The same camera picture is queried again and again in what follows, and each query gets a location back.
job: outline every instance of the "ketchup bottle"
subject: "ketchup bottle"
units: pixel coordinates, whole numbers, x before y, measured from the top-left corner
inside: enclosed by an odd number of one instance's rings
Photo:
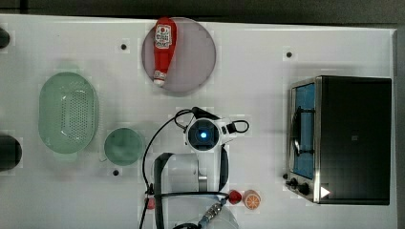
[[[166,79],[176,49],[176,41],[176,23],[168,17],[160,18],[155,26],[155,73],[153,81],[160,87],[163,86]]]

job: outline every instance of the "green basket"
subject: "green basket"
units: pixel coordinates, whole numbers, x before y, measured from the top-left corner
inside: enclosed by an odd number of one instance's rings
[[[38,131],[60,154],[84,149],[96,133],[98,101],[92,85],[76,73],[59,73],[42,87]]]

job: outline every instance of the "black toaster oven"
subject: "black toaster oven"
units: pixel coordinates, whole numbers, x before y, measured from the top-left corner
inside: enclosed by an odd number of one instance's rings
[[[292,85],[292,192],[321,204],[390,203],[392,80],[317,76]]]

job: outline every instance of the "white table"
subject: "white table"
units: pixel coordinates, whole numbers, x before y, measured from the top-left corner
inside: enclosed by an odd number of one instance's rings
[[[173,96],[155,87],[141,65],[141,44],[155,21],[0,15],[0,23],[12,37],[0,53],[0,130],[23,146],[19,167],[0,176],[0,228],[138,228],[140,161],[112,176],[114,166],[100,162],[104,139],[129,126],[148,141],[177,110],[193,106],[250,121],[251,130],[229,144],[226,188],[262,196],[256,212],[230,207],[241,228],[396,228],[394,150],[389,206],[313,205],[281,178],[288,86],[320,74],[393,77],[393,30],[202,23],[217,47],[216,68],[196,92]],[[98,132],[74,162],[55,156],[37,132],[41,87],[62,71],[83,75],[100,97]],[[187,151],[170,125],[153,146],[147,174],[162,152]],[[153,224],[150,212],[145,228]]]

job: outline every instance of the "wire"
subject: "wire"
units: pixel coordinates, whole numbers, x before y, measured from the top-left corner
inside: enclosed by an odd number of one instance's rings
[[[233,121],[232,123],[233,124],[235,124],[235,123],[245,123],[246,124],[246,129],[244,129],[243,131],[238,131],[236,128],[235,128],[235,132],[236,133],[240,133],[240,134],[243,134],[243,133],[246,133],[248,130],[249,130],[249,128],[250,128],[250,125],[249,125],[249,123],[247,122],[247,121],[245,121],[245,120],[236,120],[236,121]]]
[[[170,118],[169,120],[167,120],[167,121],[155,132],[155,134],[152,136],[151,140],[149,141],[149,144],[148,144],[148,146],[147,146],[146,149],[145,149],[145,153],[143,154],[143,159],[142,159],[142,175],[143,175],[143,180],[145,181],[145,185],[146,185],[146,192],[145,192],[145,193],[146,193],[147,195],[152,195],[152,192],[153,192],[153,186],[152,186],[152,184],[149,185],[149,180],[148,180],[148,178],[146,177],[146,173],[145,173],[145,160],[146,160],[146,156],[147,156],[147,154],[148,154],[148,152],[149,152],[149,148],[150,148],[151,145],[152,145],[152,142],[155,140],[156,136],[160,133],[160,131],[161,131],[165,126],[167,126],[167,124],[169,124],[169,123],[170,123],[171,121],[173,121],[173,120],[176,120],[176,118],[178,118],[178,117],[181,116],[181,115],[190,114],[190,113],[192,113],[192,112],[191,112],[191,110],[189,110],[189,109],[184,109],[184,110],[178,111],[178,112],[175,114],[174,117],[172,117],[172,118]],[[141,219],[140,219],[139,229],[141,229],[142,226],[143,226],[143,221],[144,221],[144,219],[145,219],[145,214],[146,214],[146,209],[147,209],[147,207],[148,207],[148,203],[149,203],[149,198],[146,199],[145,205],[143,206],[143,212],[142,212],[142,217],[141,217]]]
[[[155,132],[155,134],[152,136],[151,140],[149,141],[149,144],[148,144],[148,146],[147,146],[146,149],[145,149],[145,153],[143,154],[143,159],[142,159],[142,175],[143,175],[143,180],[145,181],[146,189],[147,189],[147,190],[149,190],[149,180],[148,180],[148,178],[146,177],[146,174],[145,174],[145,160],[146,160],[146,156],[147,156],[147,154],[148,154],[148,152],[149,152],[149,148],[150,148],[151,145],[152,145],[152,142],[155,140],[155,138],[156,138],[156,136],[158,135],[158,133],[160,133],[160,131],[161,131],[165,126],[167,126],[167,124],[169,124],[171,121],[175,120],[177,117],[179,117],[179,116],[181,116],[181,115],[189,114],[189,113],[191,113],[191,110],[189,110],[189,109],[185,109],[185,110],[181,110],[181,111],[177,112],[174,117],[172,117],[172,118],[170,118],[169,120],[167,120],[167,121]]]
[[[175,228],[173,229],[181,229],[181,228],[186,228],[186,229],[200,229],[202,228],[200,225],[196,225],[194,223],[183,223],[180,225],[177,225]]]
[[[145,220],[145,214],[146,214],[146,209],[148,207],[148,203],[149,203],[149,198],[146,199],[145,206],[143,207],[142,217],[140,218],[139,229],[142,228],[143,221]]]
[[[229,199],[229,194],[221,192],[184,192],[184,193],[169,193],[169,194],[156,194],[155,198],[170,198],[179,196],[201,196],[201,195],[217,195]]]
[[[181,124],[177,121],[177,118],[178,118],[179,116],[181,116],[181,115],[185,115],[185,114],[189,114],[189,113],[192,113],[192,111],[189,110],[189,109],[184,109],[184,110],[181,110],[181,111],[177,112],[176,115],[175,115],[175,123],[176,123],[176,125],[177,125],[178,127],[182,128],[184,131],[185,131],[185,129],[187,128],[187,126],[181,125]]]

